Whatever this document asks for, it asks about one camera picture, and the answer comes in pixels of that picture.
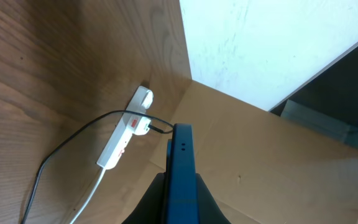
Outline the white USB charger plug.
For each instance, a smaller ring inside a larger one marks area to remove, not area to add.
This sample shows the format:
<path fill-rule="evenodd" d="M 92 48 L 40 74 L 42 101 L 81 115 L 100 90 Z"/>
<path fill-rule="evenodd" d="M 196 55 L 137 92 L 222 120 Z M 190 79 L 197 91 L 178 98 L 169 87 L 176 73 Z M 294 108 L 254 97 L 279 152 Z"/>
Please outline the white USB charger plug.
<path fill-rule="evenodd" d="M 150 118 L 139 116 L 139 115 L 132 115 L 129 119 L 127 127 L 136 136 L 143 136 L 147 134 L 148 131 L 150 130 L 149 128 L 150 123 L 151 123 Z"/>

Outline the blue smartphone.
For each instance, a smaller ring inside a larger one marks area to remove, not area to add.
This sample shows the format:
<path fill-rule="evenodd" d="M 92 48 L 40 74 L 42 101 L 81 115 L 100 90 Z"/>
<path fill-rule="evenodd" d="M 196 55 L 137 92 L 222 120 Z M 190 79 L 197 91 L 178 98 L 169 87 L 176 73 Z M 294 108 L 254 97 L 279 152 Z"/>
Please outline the blue smartphone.
<path fill-rule="evenodd" d="M 175 124 L 168 143 L 162 222 L 199 222 L 193 132 L 190 124 Z"/>

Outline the white power strip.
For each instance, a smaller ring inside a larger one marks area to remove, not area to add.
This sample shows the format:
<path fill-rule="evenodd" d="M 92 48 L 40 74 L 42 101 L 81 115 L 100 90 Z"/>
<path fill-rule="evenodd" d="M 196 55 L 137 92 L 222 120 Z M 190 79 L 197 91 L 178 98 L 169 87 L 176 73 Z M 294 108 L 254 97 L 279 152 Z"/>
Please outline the white power strip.
<path fill-rule="evenodd" d="M 153 98 L 154 94 L 150 89 L 140 86 L 136 90 L 126 110 L 140 113 L 139 116 L 143 116 L 143 114 L 146 114 L 146 111 L 150 108 Z M 136 114 L 124 113 L 122 115 L 106 146 L 104 147 L 97 161 L 97 165 L 103 169 L 109 170 L 117 165 L 125 151 L 126 146 L 131 140 L 131 137 L 135 135 L 127 127 L 129 119 L 132 115 Z"/>

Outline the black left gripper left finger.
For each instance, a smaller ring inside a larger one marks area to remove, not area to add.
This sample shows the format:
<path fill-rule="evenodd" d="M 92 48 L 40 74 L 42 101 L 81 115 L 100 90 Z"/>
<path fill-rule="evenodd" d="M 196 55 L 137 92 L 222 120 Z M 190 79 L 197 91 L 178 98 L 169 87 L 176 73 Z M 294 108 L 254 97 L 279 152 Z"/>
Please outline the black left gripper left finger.
<path fill-rule="evenodd" d="M 165 173 L 158 173 L 145 194 L 122 224 L 160 224 L 162 223 L 162 202 Z"/>

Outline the cardboard side panel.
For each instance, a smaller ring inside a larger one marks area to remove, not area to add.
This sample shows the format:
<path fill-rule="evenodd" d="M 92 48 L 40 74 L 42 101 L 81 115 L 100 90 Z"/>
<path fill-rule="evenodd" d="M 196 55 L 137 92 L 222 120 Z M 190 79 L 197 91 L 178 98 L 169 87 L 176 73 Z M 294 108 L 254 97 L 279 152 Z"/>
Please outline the cardboard side panel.
<path fill-rule="evenodd" d="M 233 223 L 356 223 L 358 149 L 197 82 L 150 112 L 193 127 L 196 170 Z"/>

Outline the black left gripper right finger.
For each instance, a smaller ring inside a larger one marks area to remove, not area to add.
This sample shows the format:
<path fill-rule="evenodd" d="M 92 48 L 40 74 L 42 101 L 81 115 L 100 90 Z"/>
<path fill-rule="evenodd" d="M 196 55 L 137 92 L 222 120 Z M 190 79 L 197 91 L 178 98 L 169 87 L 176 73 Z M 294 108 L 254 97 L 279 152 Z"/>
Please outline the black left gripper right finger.
<path fill-rule="evenodd" d="M 200 174 L 196 174 L 199 224 L 230 224 L 208 190 Z"/>

